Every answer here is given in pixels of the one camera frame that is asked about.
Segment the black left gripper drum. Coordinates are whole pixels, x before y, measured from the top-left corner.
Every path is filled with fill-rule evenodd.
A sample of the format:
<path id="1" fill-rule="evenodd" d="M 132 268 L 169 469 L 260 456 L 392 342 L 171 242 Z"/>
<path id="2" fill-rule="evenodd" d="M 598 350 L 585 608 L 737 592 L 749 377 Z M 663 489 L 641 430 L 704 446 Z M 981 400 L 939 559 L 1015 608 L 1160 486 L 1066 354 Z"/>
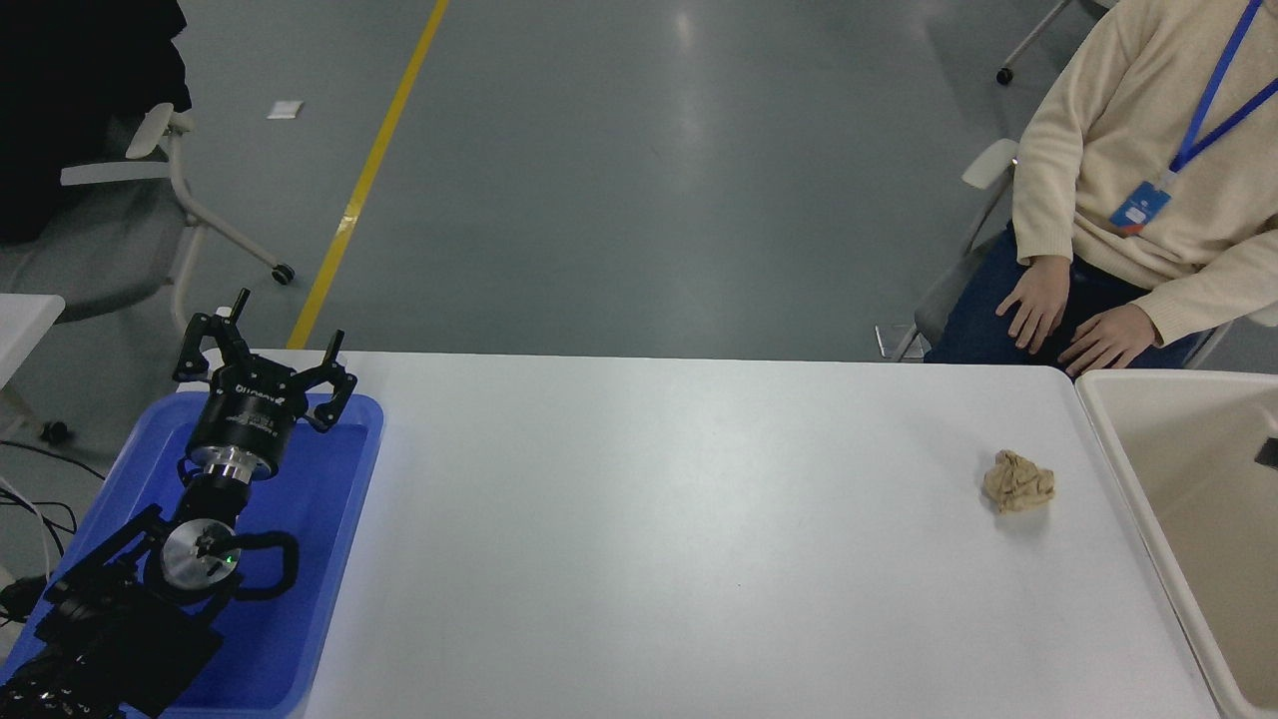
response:
<path id="1" fill-rule="evenodd" d="M 305 391 L 286 377 L 212 372 L 187 457 L 204 461 L 216 450 L 240 450 L 254 455 L 262 467 L 279 467 L 305 410 Z"/>

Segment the person's right hand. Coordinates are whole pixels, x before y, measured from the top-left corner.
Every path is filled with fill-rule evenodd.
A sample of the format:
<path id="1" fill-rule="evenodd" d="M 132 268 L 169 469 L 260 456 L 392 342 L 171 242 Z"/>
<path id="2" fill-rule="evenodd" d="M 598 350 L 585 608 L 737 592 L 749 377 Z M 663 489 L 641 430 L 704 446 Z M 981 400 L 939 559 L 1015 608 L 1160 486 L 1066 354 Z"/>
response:
<path id="1" fill-rule="evenodd" d="M 1036 354 L 1063 321 L 1071 261 L 1063 255 L 1034 255 L 1022 266 L 1012 291 L 996 307 L 996 315 L 1010 318 L 1007 335 L 1019 350 Z"/>

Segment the person's left hand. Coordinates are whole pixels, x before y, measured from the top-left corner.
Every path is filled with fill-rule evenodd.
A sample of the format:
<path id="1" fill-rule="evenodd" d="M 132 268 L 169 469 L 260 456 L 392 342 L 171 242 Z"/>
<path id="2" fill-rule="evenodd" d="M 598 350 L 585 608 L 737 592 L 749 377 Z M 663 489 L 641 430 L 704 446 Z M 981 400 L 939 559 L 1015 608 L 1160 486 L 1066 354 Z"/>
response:
<path id="1" fill-rule="evenodd" d="M 1123 304 L 1079 324 L 1057 363 L 1071 377 L 1107 368 L 1127 368 L 1160 342 L 1157 326 L 1141 307 Z"/>

